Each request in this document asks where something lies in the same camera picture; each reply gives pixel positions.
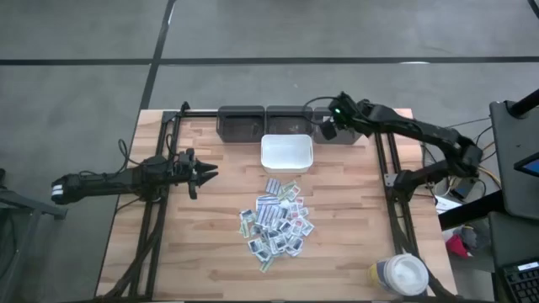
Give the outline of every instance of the white lid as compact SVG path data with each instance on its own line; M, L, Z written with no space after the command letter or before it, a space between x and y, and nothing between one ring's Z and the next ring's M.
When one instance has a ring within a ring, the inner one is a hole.
M429 272L423 261L409 253L391 258L385 275L390 286L401 295L419 295L429 284Z

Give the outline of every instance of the desk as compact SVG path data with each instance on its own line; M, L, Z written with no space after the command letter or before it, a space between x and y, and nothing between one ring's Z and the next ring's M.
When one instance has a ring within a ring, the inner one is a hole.
M398 113L412 114L410 109ZM133 160L154 154L161 117L161 110L141 112ZM260 144L224 144L215 118L182 119L179 134L179 149L193 147L201 161L219 165L219 175L197 189L197 200L189 199L183 184L171 188L154 300L392 298L366 278L370 265L394 254L374 136L362 137L353 146L315 144L308 173L274 176L299 183L316 228L298 258L277 258L262 274L237 232L238 212L254 209L269 177L260 165ZM418 142L401 136L396 141L403 169L419 168ZM388 155L387 163L391 167ZM132 199L122 196L120 205ZM419 253L441 283L456 293L432 199L416 196L410 208ZM143 209L135 203L115 216L96 295L110 290L134 258Z

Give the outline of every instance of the white plastic bin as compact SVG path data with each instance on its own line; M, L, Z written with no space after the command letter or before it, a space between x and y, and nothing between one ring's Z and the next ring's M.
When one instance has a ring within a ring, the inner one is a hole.
M261 150L267 173L305 173L314 161L308 135L264 135Z

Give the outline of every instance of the red object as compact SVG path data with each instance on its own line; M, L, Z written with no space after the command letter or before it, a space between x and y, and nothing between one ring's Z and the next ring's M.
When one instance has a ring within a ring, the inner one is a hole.
M464 248L464 244L462 244L462 240L458 235L453 235L453 237L447 240L446 247L449 252L463 258L468 258L467 250Z

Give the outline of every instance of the white sticker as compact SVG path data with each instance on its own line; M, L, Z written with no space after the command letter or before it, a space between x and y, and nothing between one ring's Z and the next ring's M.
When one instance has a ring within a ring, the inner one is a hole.
M522 271L522 270L527 270L527 269L536 268L536 267L539 267L539 263L532 262L532 263L521 265L518 268L519 268L520 271Z

